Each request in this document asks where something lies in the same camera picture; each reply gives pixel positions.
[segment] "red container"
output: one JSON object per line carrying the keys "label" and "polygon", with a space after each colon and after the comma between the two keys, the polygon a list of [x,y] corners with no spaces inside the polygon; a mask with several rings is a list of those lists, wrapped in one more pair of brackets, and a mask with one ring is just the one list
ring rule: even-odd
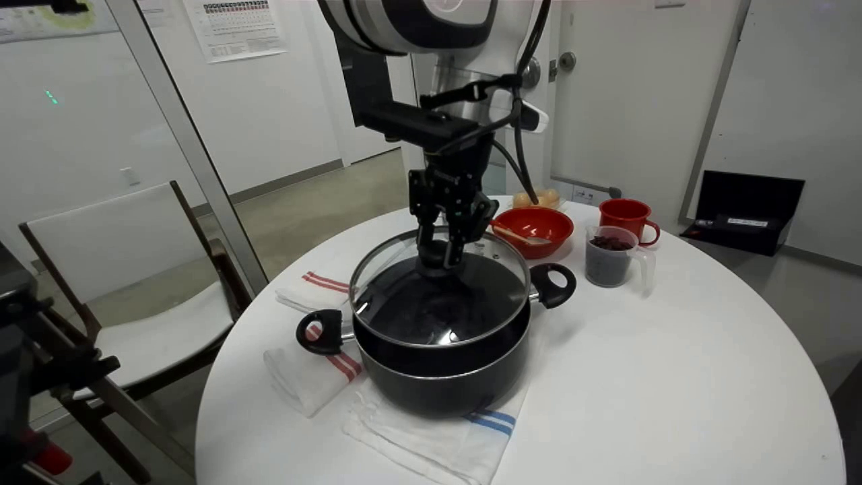
{"label": "red container", "polygon": [[553,256],[574,230],[574,224],[565,213],[553,209],[553,206],[513,206],[501,214],[493,218],[491,229],[509,240],[526,257],[548,257]]}

